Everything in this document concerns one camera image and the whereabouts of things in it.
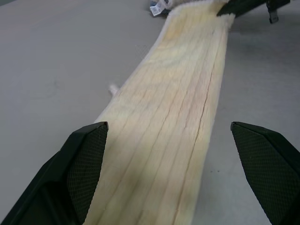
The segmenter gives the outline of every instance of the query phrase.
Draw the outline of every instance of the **gray carpet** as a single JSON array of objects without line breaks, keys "label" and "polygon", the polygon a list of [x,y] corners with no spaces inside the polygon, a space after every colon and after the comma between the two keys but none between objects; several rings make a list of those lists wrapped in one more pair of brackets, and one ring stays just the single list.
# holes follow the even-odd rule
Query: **gray carpet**
[{"label": "gray carpet", "polygon": [[[148,6],[86,0],[12,34],[1,20],[9,38],[0,41],[0,220],[68,135],[106,107],[108,84],[122,85],[151,48],[165,19],[152,18]],[[5,19],[27,13],[16,8]],[[299,1],[279,10],[274,25],[265,7],[235,21],[194,225],[270,224],[245,179],[230,123],[276,130],[300,149],[299,37]]]}]

